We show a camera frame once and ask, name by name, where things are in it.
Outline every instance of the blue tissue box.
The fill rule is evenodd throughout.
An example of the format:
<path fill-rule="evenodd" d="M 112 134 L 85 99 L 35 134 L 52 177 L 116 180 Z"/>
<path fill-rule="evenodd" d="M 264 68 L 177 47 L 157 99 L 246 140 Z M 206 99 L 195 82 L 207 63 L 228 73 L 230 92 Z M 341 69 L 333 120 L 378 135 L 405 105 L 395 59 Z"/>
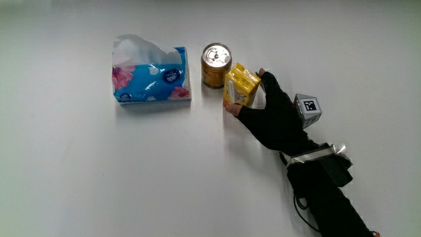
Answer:
<path fill-rule="evenodd" d="M 112 68 L 114 96 L 120 104 L 190 100 L 189 71 L 185 47 L 175 47 L 182 63 L 124 65 Z"/>

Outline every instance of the yellow box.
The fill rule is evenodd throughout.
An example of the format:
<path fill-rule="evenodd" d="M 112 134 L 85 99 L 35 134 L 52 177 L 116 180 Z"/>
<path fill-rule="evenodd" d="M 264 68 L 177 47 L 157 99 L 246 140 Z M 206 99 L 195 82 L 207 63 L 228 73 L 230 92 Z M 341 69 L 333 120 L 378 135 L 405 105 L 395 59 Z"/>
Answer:
<path fill-rule="evenodd" d="M 225 75 L 224 101 L 222 105 L 226 107 L 232 103 L 239 103 L 240 105 L 250 107 L 255 100 L 259 83 L 259 77 L 247 70 L 243 65 L 237 63 Z"/>

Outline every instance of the hand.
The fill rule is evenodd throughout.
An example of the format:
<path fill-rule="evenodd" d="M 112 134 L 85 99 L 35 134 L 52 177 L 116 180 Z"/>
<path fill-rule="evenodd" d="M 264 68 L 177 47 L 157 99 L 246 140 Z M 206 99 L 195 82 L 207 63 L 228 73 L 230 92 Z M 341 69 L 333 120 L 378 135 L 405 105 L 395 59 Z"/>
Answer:
<path fill-rule="evenodd" d="M 259 70 L 261 84 L 266 92 L 266 107 L 251 109 L 231 104 L 227 112 L 233 114 L 265 147 L 297 155 L 317 148 L 303 130 L 301 119 L 288 95 L 281 90 L 275 76 Z"/>

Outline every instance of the black cable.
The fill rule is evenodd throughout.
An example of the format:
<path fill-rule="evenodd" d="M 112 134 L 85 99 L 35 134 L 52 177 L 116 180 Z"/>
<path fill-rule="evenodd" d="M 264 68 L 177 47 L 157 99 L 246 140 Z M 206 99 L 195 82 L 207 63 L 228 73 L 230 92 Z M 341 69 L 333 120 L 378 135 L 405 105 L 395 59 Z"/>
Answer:
<path fill-rule="evenodd" d="M 303 204 L 299 201 L 299 199 L 297 198 L 297 196 L 295 196 L 295 194 L 294 194 L 294 207 L 295 207 L 295 210 L 296 210 L 296 211 L 297 211 L 297 213 L 298 213 L 298 216 L 300 216 L 300 217 L 301 217 L 301 219 L 302 219 L 305 223 L 307 223 L 309 227 L 311 227 L 313 230 L 315 230 L 315 231 L 317 231 L 317 232 L 319 232 L 319 233 L 320 233 L 320 231 L 319 231 L 318 229 L 316 229 L 315 227 L 313 227 L 310 223 L 308 223 L 308 222 L 304 219 L 304 217 L 303 217 L 303 216 L 301 216 L 300 212 L 298 211 L 298 208 L 297 208 L 297 205 L 296 205 L 296 203 L 295 203 L 295 200 L 297 200 L 297 202 L 298 202 L 298 206 L 299 206 L 302 210 L 307 209 L 309 206 L 304 206 L 304 205 L 303 205 Z"/>

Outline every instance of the gold can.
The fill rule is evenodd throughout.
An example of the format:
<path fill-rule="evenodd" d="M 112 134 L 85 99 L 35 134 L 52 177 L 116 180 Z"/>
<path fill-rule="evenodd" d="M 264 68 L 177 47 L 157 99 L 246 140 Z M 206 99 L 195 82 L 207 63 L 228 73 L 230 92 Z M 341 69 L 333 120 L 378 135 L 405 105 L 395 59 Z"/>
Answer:
<path fill-rule="evenodd" d="M 202 82 L 210 88 L 223 88 L 225 74 L 231 69 L 231 51 L 221 43 L 212 43 L 203 50 Z"/>

